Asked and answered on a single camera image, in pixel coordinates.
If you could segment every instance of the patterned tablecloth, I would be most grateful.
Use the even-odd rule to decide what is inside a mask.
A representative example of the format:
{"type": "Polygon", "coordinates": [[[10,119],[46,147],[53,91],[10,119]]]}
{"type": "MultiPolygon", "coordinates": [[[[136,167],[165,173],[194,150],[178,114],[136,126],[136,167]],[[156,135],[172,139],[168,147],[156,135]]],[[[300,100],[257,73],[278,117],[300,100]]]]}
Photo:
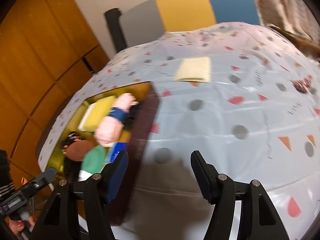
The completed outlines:
{"type": "MultiPolygon", "coordinates": [[[[190,166],[199,150],[235,181],[261,181],[287,229],[300,239],[320,210],[320,71],[272,30],[222,23],[166,33],[118,53],[79,90],[41,150],[45,169],[81,102],[116,87],[152,81],[161,97],[125,223],[117,239],[203,239],[212,206],[190,166]],[[183,58],[209,56],[211,83],[173,82],[183,58]],[[290,82],[312,79],[310,93],[290,82]]],[[[230,239],[236,239],[236,203],[230,239]]]]}

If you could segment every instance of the fingernail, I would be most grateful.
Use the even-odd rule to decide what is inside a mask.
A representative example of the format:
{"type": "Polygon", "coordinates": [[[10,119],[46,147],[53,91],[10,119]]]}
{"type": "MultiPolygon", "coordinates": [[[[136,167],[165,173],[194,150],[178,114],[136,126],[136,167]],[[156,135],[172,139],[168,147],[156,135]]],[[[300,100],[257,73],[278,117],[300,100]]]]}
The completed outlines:
{"type": "Polygon", "coordinates": [[[21,228],[21,227],[23,227],[23,226],[24,226],[24,224],[23,224],[23,222],[22,222],[22,221],[17,221],[17,226],[18,226],[19,228],[21,228]]]}

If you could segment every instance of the gray pillow section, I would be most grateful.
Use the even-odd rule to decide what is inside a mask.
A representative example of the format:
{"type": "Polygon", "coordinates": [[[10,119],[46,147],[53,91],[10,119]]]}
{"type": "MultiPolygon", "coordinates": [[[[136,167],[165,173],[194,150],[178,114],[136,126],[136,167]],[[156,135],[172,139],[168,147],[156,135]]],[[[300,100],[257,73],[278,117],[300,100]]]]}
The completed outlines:
{"type": "Polygon", "coordinates": [[[156,0],[145,1],[123,13],[120,25],[128,47],[154,41],[165,32],[156,0]]]}

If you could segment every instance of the pink stuffed toy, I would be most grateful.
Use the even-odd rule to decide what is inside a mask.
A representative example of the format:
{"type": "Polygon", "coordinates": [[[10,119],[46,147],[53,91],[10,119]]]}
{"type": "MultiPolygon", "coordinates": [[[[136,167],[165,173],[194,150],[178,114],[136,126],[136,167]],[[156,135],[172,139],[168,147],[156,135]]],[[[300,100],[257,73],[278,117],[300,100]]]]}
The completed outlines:
{"type": "Polygon", "coordinates": [[[124,93],[119,96],[112,106],[109,115],[104,117],[94,133],[97,142],[103,147],[110,147],[121,133],[123,124],[121,120],[114,117],[113,112],[120,112],[120,115],[128,113],[131,106],[136,105],[135,97],[130,93],[124,93]]]}

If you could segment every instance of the yellow sticky note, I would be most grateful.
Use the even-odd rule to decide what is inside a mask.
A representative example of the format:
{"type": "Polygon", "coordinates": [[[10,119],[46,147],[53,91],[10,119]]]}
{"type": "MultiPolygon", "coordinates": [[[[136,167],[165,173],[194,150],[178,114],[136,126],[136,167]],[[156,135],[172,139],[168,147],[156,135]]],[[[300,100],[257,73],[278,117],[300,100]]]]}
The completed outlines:
{"type": "Polygon", "coordinates": [[[209,57],[184,58],[174,81],[211,82],[211,60],[209,57]]]}

